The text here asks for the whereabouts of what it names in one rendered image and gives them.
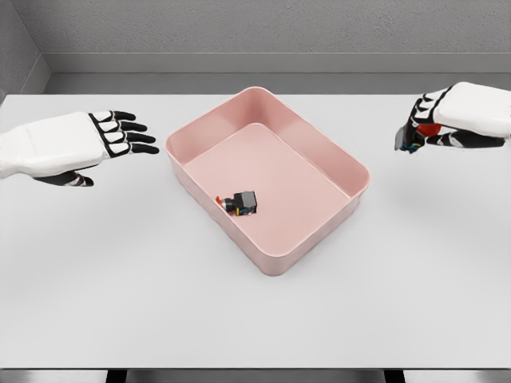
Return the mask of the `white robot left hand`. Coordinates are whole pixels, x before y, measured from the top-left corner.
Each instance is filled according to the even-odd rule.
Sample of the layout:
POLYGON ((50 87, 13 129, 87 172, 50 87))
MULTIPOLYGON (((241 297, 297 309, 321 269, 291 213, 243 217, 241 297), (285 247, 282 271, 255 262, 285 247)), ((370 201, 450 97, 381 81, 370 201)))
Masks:
POLYGON ((156 138, 132 113, 74 112, 19 125, 0 134, 0 180, 23 174, 45 184, 92 187, 79 173, 135 153, 156 155, 156 138))

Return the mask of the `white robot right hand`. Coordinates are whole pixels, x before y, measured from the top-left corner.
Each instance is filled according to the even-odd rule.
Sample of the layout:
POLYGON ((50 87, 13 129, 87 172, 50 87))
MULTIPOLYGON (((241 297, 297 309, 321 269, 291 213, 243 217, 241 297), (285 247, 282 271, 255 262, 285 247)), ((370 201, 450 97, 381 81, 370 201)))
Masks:
POLYGON ((458 82, 419 97, 408 122, 442 126, 425 145, 499 148, 511 140, 511 91, 458 82))

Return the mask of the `grey industrial switch red button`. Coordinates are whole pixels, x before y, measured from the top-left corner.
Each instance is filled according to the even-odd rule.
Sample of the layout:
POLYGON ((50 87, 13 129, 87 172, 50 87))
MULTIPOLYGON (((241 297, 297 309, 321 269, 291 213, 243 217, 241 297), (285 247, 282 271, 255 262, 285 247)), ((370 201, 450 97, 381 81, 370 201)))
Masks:
POLYGON ((253 191, 235 193, 232 198, 225 199, 217 196, 216 202, 230 215, 251 215, 257 211, 256 194, 253 191))
POLYGON ((412 124, 408 122, 396 132, 394 149, 414 153, 425 145, 428 137, 439 134, 441 128, 440 124, 412 124))

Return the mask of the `pink plastic basket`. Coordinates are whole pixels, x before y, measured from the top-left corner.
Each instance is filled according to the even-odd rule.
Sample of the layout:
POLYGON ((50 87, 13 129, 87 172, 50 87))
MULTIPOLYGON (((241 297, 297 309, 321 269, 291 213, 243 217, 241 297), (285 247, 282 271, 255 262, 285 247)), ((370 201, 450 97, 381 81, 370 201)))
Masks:
POLYGON ((176 178, 265 274, 283 274, 351 215, 368 169, 270 91, 251 87, 170 134, 176 178), (257 211, 217 202, 254 192, 257 211))

